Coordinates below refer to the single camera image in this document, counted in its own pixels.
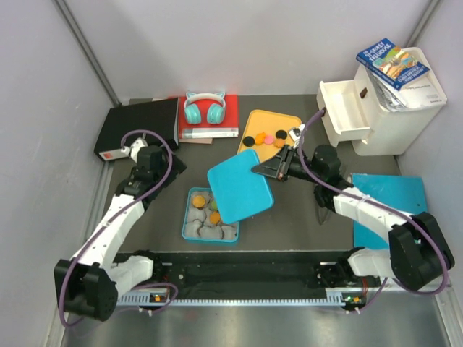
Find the blue tin lid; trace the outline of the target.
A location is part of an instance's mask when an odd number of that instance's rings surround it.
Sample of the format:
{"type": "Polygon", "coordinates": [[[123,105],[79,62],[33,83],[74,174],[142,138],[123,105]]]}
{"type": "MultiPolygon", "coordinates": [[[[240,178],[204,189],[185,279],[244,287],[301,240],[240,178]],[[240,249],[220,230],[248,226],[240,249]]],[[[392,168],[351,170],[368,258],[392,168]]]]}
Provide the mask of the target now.
{"type": "Polygon", "coordinates": [[[267,178],[252,172],[259,163],[254,150],[245,150],[209,169],[208,183],[223,222],[236,223],[273,207],[267,178]]]}

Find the round orange cookie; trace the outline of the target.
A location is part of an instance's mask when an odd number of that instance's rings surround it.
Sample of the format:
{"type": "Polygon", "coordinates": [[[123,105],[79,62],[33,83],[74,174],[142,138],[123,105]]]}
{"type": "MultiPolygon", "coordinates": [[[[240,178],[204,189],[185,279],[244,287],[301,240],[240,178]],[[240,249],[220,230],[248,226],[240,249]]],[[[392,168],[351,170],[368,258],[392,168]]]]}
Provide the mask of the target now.
{"type": "Polygon", "coordinates": [[[207,205],[207,199],[202,195],[196,195],[192,198],[192,206],[197,209],[202,209],[207,205]]]}

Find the orange flower cookie bottom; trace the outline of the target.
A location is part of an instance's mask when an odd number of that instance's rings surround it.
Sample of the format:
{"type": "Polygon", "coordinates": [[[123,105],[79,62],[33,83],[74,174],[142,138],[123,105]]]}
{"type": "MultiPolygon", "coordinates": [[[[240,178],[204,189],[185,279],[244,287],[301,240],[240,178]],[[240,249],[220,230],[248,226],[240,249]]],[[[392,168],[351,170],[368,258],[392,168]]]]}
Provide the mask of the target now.
{"type": "Polygon", "coordinates": [[[214,225],[219,224],[221,222],[220,213],[218,211],[213,211],[209,216],[209,221],[214,225]]]}

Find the orange flower cookie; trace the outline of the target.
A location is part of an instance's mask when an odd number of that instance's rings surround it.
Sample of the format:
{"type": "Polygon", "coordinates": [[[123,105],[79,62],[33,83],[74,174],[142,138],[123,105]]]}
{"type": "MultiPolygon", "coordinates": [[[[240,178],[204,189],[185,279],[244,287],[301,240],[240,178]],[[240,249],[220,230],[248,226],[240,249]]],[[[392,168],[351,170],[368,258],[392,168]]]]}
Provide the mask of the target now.
{"type": "Polygon", "coordinates": [[[214,225],[219,224],[221,222],[220,213],[218,211],[213,211],[209,216],[209,221],[214,225]]]}
{"type": "Polygon", "coordinates": [[[255,145],[262,145],[265,142],[266,137],[267,137],[267,134],[265,132],[261,132],[261,133],[257,134],[254,137],[255,145]]]}
{"type": "Polygon", "coordinates": [[[283,139],[275,139],[274,142],[273,142],[273,145],[276,147],[276,148],[282,148],[283,146],[285,146],[286,144],[286,141],[283,140],[283,139]]]}

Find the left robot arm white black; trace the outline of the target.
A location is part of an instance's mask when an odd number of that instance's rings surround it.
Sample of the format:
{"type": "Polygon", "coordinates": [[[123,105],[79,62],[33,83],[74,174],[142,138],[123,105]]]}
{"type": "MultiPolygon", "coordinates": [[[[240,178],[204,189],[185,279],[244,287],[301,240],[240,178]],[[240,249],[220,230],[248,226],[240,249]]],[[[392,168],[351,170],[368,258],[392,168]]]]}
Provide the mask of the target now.
{"type": "Polygon", "coordinates": [[[127,235],[151,202],[186,169],[162,136],[146,130],[134,133],[138,138],[130,146],[125,145],[127,135],[121,140],[121,151],[135,163],[130,175],[120,182],[90,238],[70,259],[55,265],[57,308],[65,327],[72,326],[66,314],[104,322],[113,314],[118,300],[138,284],[154,287],[163,280],[163,268],[148,253],[113,264],[127,235]]]}

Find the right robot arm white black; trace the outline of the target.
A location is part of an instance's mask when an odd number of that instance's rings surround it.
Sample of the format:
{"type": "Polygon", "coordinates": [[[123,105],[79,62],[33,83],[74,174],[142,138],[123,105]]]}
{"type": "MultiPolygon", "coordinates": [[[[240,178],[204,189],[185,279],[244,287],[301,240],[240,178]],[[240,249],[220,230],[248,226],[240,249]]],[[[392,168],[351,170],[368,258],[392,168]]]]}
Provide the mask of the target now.
{"type": "Polygon", "coordinates": [[[368,276],[391,278],[418,292],[436,278],[448,280],[454,256],[438,221],[430,213],[411,214],[384,205],[362,193],[340,173],[341,161],[331,145],[319,145],[307,157],[300,146],[284,145],[272,158],[252,168],[261,176],[286,181],[290,177],[314,183],[317,204],[374,232],[385,249],[355,247],[333,265],[315,273],[329,287],[354,286],[368,276]]]}

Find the orange flower cookie right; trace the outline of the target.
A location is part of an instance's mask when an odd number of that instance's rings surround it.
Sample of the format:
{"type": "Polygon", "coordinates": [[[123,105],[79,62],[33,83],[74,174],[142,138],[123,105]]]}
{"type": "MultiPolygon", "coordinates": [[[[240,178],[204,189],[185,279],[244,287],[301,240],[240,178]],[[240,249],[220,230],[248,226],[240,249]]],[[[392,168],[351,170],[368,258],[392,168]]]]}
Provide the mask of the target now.
{"type": "Polygon", "coordinates": [[[274,142],[273,142],[273,145],[276,147],[276,148],[282,148],[283,146],[285,146],[286,144],[286,141],[283,140],[283,139],[275,139],[274,142]]]}

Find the black cookie right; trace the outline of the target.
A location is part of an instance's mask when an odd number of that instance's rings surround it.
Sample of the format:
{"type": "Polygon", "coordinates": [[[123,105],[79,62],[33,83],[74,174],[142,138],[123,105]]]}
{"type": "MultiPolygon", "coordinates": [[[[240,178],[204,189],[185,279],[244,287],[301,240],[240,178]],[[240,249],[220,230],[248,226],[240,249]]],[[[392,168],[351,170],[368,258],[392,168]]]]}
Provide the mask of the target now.
{"type": "Polygon", "coordinates": [[[285,140],[287,138],[287,132],[284,131],[283,129],[278,130],[276,132],[276,138],[281,139],[281,140],[285,140]]]}

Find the black cookie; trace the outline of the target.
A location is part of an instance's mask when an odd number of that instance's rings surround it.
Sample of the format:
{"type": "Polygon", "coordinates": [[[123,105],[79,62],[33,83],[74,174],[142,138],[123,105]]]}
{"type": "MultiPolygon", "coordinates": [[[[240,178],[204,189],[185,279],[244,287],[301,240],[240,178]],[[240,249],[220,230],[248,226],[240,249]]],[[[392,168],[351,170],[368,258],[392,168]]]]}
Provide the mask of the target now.
{"type": "Polygon", "coordinates": [[[281,140],[285,140],[287,138],[287,132],[284,131],[283,129],[278,130],[276,132],[276,138],[281,139],[281,140]]]}
{"type": "Polygon", "coordinates": [[[254,138],[251,137],[251,136],[246,136],[246,137],[243,138],[242,144],[243,144],[245,147],[252,147],[252,146],[255,144],[255,140],[254,140],[254,138]]]}

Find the orange flower cookie top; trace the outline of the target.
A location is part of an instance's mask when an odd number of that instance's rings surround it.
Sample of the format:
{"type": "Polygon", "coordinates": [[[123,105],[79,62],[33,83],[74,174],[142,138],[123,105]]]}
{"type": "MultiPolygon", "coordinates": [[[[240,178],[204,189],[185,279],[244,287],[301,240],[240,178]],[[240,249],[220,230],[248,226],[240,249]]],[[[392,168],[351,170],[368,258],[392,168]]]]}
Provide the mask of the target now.
{"type": "Polygon", "coordinates": [[[265,132],[261,132],[261,133],[257,134],[254,137],[255,145],[262,145],[265,142],[266,137],[267,137],[267,134],[265,132]]]}

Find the black cookie left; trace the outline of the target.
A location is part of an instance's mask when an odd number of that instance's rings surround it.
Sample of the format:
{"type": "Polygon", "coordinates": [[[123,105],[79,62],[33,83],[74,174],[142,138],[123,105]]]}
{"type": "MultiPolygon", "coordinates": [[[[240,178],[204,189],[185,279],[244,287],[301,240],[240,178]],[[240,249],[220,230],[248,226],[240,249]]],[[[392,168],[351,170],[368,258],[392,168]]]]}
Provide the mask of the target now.
{"type": "Polygon", "coordinates": [[[246,137],[243,138],[242,144],[243,144],[245,147],[252,147],[252,146],[255,144],[255,140],[254,140],[254,138],[251,137],[251,136],[246,136],[246,137]]]}

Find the yellow tray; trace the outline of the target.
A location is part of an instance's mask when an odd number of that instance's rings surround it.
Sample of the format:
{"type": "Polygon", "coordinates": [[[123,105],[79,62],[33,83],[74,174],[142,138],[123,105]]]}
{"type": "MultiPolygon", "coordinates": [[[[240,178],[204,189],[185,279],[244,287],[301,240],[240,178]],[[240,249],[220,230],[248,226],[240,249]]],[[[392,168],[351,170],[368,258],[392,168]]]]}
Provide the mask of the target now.
{"type": "Polygon", "coordinates": [[[277,139],[276,132],[283,129],[287,132],[287,138],[285,139],[286,145],[293,145],[293,141],[289,137],[289,130],[293,127],[298,127],[301,124],[301,119],[296,116],[264,110],[251,111],[245,125],[237,153],[253,149],[257,153],[260,162],[268,160],[277,154],[280,148],[276,148],[273,144],[267,145],[266,143],[263,143],[262,145],[253,145],[252,147],[245,147],[242,144],[243,138],[246,136],[254,138],[257,134],[265,132],[267,136],[271,135],[275,140],[277,139]]]}

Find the blue cookie tin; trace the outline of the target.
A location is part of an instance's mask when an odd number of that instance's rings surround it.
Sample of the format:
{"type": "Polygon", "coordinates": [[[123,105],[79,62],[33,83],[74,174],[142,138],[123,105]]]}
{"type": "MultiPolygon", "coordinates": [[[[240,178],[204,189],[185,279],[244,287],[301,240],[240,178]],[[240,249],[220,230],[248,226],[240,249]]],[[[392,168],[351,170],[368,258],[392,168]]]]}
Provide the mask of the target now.
{"type": "Polygon", "coordinates": [[[209,216],[214,211],[211,209],[214,200],[216,201],[210,188],[193,187],[189,190],[182,225],[182,237],[185,240],[219,244],[231,244],[238,240],[239,222],[225,223],[222,217],[217,225],[209,221],[209,216]],[[196,195],[202,195],[207,199],[204,208],[197,209],[192,206],[192,198],[196,195]]]}

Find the teal cat ear headphones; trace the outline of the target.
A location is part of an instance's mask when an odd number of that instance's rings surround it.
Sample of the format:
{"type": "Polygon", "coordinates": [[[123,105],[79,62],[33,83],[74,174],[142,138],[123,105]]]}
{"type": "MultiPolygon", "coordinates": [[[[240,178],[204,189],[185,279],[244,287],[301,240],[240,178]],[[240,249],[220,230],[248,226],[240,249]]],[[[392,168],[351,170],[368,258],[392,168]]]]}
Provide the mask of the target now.
{"type": "Polygon", "coordinates": [[[184,100],[186,122],[190,125],[198,125],[202,121],[211,125],[221,124],[226,113],[225,96],[225,92],[186,92],[184,100]]]}

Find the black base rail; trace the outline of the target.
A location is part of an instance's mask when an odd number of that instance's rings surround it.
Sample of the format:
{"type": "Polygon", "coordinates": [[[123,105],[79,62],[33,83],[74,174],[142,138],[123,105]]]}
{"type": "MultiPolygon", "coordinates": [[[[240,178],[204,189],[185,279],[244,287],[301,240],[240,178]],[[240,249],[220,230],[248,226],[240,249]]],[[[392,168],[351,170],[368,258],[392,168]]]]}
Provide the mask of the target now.
{"type": "Polygon", "coordinates": [[[187,288],[200,283],[298,282],[309,288],[375,288],[373,276],[357,277],[340,265],[341,251],[136,251],[154,262],[153,278],[187,288]]]}

